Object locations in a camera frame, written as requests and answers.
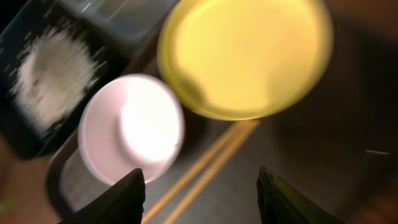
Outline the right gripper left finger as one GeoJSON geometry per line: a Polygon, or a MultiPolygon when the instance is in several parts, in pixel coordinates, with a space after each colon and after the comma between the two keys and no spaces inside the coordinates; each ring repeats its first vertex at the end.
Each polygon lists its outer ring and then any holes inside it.
{"type": "Polygon", "coordinates": [[[140,168],[134,169],[60,224],[140,224],[145,200],[143,172],[140,168]]]}

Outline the pile of rice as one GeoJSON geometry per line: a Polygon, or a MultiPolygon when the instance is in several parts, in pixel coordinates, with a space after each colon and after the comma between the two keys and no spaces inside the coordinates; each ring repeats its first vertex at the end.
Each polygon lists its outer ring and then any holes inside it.
{"type": "Polygon", "coordinates": [[[28,33],[22,48],[16,44],[1,44],[3,69],[11,78],[9,93],[22,117],[40,137],[45,136],[66,118],[98,81],[97,72],[106,64],[98,57],[105,50],[95,53],[85,40],[88,30],[78,22],[61,19],[54,26],[34,36],[28,33]]]}

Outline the white bowl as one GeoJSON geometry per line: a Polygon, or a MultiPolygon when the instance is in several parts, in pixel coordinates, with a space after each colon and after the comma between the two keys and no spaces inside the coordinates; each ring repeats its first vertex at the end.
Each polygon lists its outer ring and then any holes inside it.
{"type": "Polygon", "coordinates": [[[114,185],[133,169],[152,182],[175,162],[185,118],[173,91],[160,79],[134,73],[106,84],[91,98],[78,127],[84,165],[114,185]]]}

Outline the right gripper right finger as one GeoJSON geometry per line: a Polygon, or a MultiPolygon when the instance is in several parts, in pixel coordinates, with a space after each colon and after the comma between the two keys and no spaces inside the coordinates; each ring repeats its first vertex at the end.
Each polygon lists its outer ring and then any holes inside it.
{"type": "Polygon", "coordinates": [[[341,223],[341,220],[324,211],[265,167],[259,169],[256,185],[257,204],[262,223],[341,223]]]}

